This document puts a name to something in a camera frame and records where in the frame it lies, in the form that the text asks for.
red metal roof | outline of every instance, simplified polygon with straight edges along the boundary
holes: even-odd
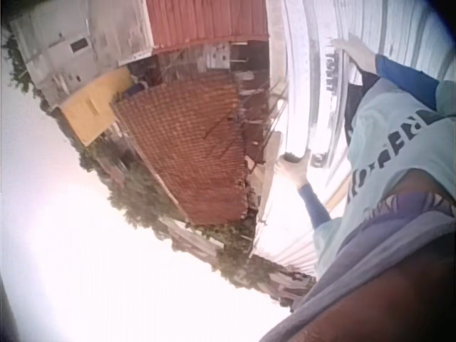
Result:
[[[196,43],[268,39],[265,0],[146,0],[154,53]]]
[[[241,219],[247,210],[244,142],[226,120],[238,104],[227,74],[162,84],[115,104],[146,165],[195,224]]]

overcast sky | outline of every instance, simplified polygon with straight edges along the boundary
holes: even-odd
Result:
[[[23,341],[258,341],[288,315],[113,209],[1,69],[1,275]]]

hand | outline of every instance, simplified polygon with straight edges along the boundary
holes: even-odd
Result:
[[[309,183],[307,180],[307,166],[309,165],[310,156],[311,151],[307,150],[298,163],[287,162],[284,159],[284,156],[281,156],[277,160],[277,173],[292,181],[298,189],[303,187],[305,184]]]
[[[357,36],[350,33],[347,41],[345,39],[333,39],[331,45],[339,50],[344,50],[362,70],[377,75],[375,53]]]

yellow wall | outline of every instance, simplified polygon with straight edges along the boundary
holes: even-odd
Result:
[[[126,67],[95,79],[74,93],[61,110],[81,142],[88,146],[115,121],[110,102],[133,85]]]

blue long sleeve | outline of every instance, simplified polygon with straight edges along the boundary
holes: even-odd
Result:
[[[298,192],[306,204],[314,229],[331,220],[328,210],[321,204],[310,184],[304,185]]]
[[[393,62],[385,56],[375,57],[375,66],[380,77],[385,78],[411,94],[432,110],[437,110],[435,92],[439,81],[421,71]]]

